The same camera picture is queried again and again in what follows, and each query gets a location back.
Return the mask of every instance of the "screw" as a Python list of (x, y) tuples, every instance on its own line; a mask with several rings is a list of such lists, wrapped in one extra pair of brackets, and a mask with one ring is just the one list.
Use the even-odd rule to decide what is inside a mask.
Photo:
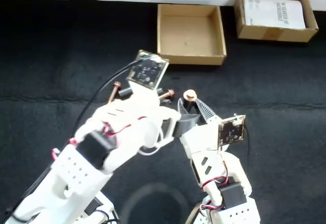
[(197, 99), (197, 94), (194, 90), (187, 90), (183, 93), (183, 97), (185, 100), (189, 102), (193, 102)]
[(168, 91), (166, 93), (160, 95), (159, 98), (160, 99), (161, 98), (169, 98), (169, 97), (173, 98), (173, 96), (174, 96), (174, 90), (173, 89), (168, 89)]
[(118, 81), (115, 81), (113, 90), (111, 92), (110, 98), (108, 99), (107, 103), (111, 103), (114, 100), (114, 97), (116, 96), (116, 93), (120, 88), (121, 88), (121, 83)]

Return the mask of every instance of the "floor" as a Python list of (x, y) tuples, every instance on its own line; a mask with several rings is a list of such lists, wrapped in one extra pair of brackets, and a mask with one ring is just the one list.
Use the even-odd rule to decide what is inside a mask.
[[(0, 0), (0, 9), (5, 210), (51, 162), (50, 150), (65, 142), (93, 91), (139, 49), (156, 51), (157, 5)], [(261, 223), (322, 223), (326, 13), (315, 12), (320, 32), (309, 44), (238, 40), (233, 9), (222, 7), (222, 16), (228, 52), (223, 66), (170, 66), (162, 87), (173, 88), (177, 97), (195, 89), (221, 117), (248, 116), (249, 180)], [(110, 92), (99, 96), (88, 115)], [(229, 151), (244, 164), (246, 147), (239, 143)], [(182, 223), (204, 196), (179, 141), (125, 163), (104, 192), (122, 223)]]

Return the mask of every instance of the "paper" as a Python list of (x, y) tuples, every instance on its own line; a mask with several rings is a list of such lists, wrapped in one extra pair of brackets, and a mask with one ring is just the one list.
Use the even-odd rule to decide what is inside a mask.
[(247, 25), (305, 29), (302, 4), (295, 0), (243, 0)]

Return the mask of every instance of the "robotic arm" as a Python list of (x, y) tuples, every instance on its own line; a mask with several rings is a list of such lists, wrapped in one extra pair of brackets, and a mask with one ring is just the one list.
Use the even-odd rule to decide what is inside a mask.
[[(142, 62), (128, 76), (133, 95), (98, 108), (59, 155), (53, 151), (51, 170), (6, 224), (119, 223), (112, 202), (100, 192), (114, 170), (137, 153), (154, 154), (178, 137), (199, 186), (208, 193), (188, 223), (246, 223), (248, 217), (229, 221), (231, 215), (246, 208), (250, 208), (246, 216), (253, 216), (248, 223), (259, 223), (256, 204), (249, 198), (251, 186), (239, 160), (220, 150), (227, 142), (218, 145), (216, 141), (225, 131), (221, 125), (228, 127), (228, 121), (213, 116), (207, 125), (195, 126), (199, 115), (159, 106), (156, 89), (168, 62), (144, 51), (138, 59)], [(235, 119), (244, 122), (244, 117)]]
[(225, 152), (234, 142), (243, 140), (246, 116), (221, 119), (193, 90), (178, 101), (178, 110), (189, 113), (194, 107), (204, 125), (195, 126), (180, 138), (195, 173), (197, 183), (208, 194), (198, 204), (188, 223), (243, 224), (260, 223), (252, 188), (237, 157)]

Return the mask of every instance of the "brown cardboard box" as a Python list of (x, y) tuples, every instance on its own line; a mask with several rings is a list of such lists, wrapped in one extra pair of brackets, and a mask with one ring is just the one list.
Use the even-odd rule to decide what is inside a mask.
[(220, 8), (159, 4), (157, 52), (170, 64), (221, 65), (226, 48)]
[(287, 29), (279, 27), (267, 27), (257, 25), (246, 25), (245, 11), (243, 9), (243, 0), (236, 0), (234, 11), (236, 18), (236, 30), (238, 38), (273, 40), (286, 42), (309, 42), (309, 40), (318, 32), (318, 25), (312, 12), (309, 0), (300, 1), (303, 7), (305, 29)]

